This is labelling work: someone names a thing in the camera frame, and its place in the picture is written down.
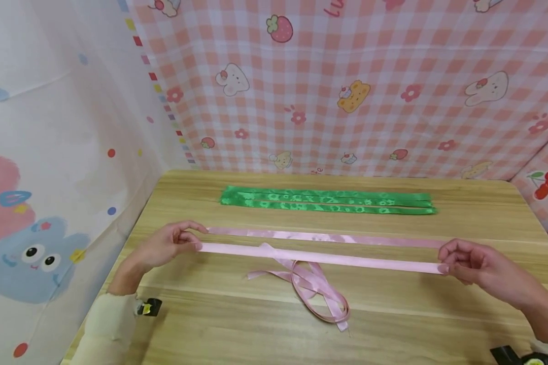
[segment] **wooden table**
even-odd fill
[[[221,206],[227,185],[279,189],[430,193],[436,215],[380,215]],[[143,239],[169,222],[205,226],[373,235],[486,243],[532,272],[548,288],[548,235],[508,182],[321,175],[185,172],[158,182],[102,292]],[[436,261],[436,250],[347,243],[200,235],[205,242],[259,245],[352,256]],[[141,297],[164,304],[139,318],[128,364],[494,364],[492,347],[524,354],[532,337],[509,305],[434,274],[321,265],[352,308],[348,332],[316,319],[292,286],[275,277],[248,281],[273,259],[198,253],[152,271]],[[324,305],[317,296],[315,303]],[[70,359],[82,331],[66,355]]]

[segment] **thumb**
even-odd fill
[[[471,284],[479,285],[481,273],[478,269],[467,268],[466,266],[453,264],[449,265],[449,275],[459,280],[468,281]]]

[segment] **pink gingham backdrop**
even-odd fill
[[[548,171],[548,0],[167,1],[130,8],[201,169],[515,180],[548,229],[528,177]],[[249,88],[227,96],[231,63]],[[370,92],[347,113],[356,80]],[[506,90],[467,106],[474,82]]]

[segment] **red dot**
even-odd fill
[[[28,343],[23,342],[20,345],[16,346],[15,352],[12,354],[14,357],[21,357],[28,350]]]

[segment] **white fabric wall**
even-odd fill
[[[188,169],[117,7],[0,1],[0,88],[9,93],[0,101],[0,156],[17,165],[16,190],[32,193],[25,204],[36,221],[58,216],[66,235],[90,238],[55,300],[0,293],[0,364],[59,363],[160,174]],[[28,350],[15,358],[20,343]]]

